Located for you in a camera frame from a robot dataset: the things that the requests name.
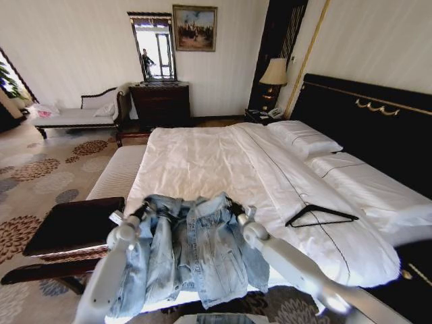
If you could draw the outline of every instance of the wooden dresser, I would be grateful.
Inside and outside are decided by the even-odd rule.
[[[140,130],[157,126],[189,126],[189,83],[145,82],[129,87]]]

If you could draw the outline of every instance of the chaise lounge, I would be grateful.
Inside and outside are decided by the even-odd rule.
[[[114,103],[113,115],[95,116],[103,105]],[[121,130],[122,122],[129,114],[131,99],[129,84],[110,88],[99,94],[81,96],[81,108],[63,109],[60,115],[50,118],[38,117],[32,124],[47,138],[46,128],[117,128]]]

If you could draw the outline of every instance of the table lamp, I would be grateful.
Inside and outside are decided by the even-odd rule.
[[[270,85],[269,90],[263,94],[263,98],[267,103],[263,106],[263,110],[272,110],[276,104],[281,86],[288,82],[286,77],[286,59],[270,59],[269,66],[259,82]]]

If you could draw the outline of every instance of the lamp shade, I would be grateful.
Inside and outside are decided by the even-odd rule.
[[[286,84],[286,59],[271,59],[260,83],[263,84]]]

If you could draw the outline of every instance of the telephone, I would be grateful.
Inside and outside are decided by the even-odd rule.
[[[284,112],[282,111],[282,109],[280,107],[276,107],[267,113],[267,115],[269,115],[273,119],[280,118],[280,117],[282,117],[283,114],[284,114]]]

